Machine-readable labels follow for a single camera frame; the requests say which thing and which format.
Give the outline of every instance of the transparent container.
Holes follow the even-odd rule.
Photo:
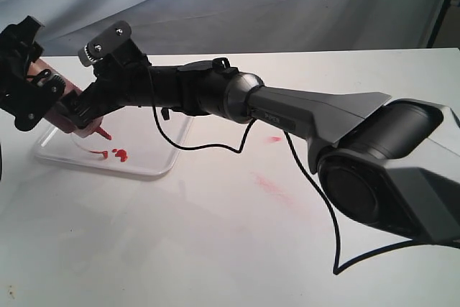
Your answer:
[[[181,113],[170,112],[170,120],[160,123],[170,139],[178,144],[185,140],[191,119]],[[150,107],[125,107],[103,118],[102,127],[112,136],[104,139],[99,134],[80,138],[66,134],[51,126],[34,146],[34,154],[41,162],[62,168],[92,171],[95,173],[124,176],[137,180],[153,180],[169,171],[177,159],[179,150],[174,148],[158,132]],[[122,162],[112,150],[126,150],[127,160]],[[86,150],[107,151],[102,154]]]

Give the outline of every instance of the white tabletop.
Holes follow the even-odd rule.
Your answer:
[[[150,60],[178,65],[213,57]],[[229,58],[270,86],[383,91],[460,112],[455,49]],[[46,60],[81,81],[76,58]],[[84,73],[89,78],[91,69]],[[333,276],[334,233],[326,207],[285,140],[270,142],[281,132],[266,124],[254,126],[242,155],[182,152],[172,171],[154,182],[43,165],[33,159],[32,146],[46,123],[21,133],[2,112],[0,124],[0,306],[459,304],[455,249],[402,249]],[[186,144],[237,145],[243,130],[207,116],[194,120]],[[296,144],[306,159],[305,143]],[[342,260],[401,240],[342,216],[339,221]]]

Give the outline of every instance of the white table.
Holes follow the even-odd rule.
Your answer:
[[[213,57],[151,61],[176,65]],[[383,91],[460,112],[455,49],[229,58],[271,86]],[[47,61],[78,80],[76,58]],[[459,304],[455,249],[402,249],[333,276],[334,234],[326,207],[285,140],[269,143],[268,137],[282,135],[266,124],[254,126],[242,155],[182,152],[172,171],[155,182],[40,164],[31,149],[46,123],[21,133],[2,112],[0,124],[0,306]],[[243,129],[215,116],[195,119],[186,144],[237,145]],[[296,144],[306,159],[305,143]],[[339,221],[342,261],[401,240],[342,216]]]

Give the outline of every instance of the robotic arm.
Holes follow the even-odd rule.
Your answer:
[[[124,106],[162,107],[165,119],[169,111],[242,124],[258,119],[307,141],[310,172],[350,219],[426,244],[460,240],[460,122],[449,107],[388,103],[384,93],[270,88],[226,58],[151,66],[126,22],[78,53],[96,80],[81,93],[64,93],[60,76],[24,77],[42,52],[33,40],[40,25],[31,17],[24,22],[0,35],[0,107],[16,117],[18,129],[33,128],[52,111],[82,130]]]

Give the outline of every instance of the white backdrop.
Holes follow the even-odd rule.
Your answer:
[[[440,0],[0,0],[0,27],[33,14],[47,54],[69,55],[118,19],[146,53],[418,47]]]

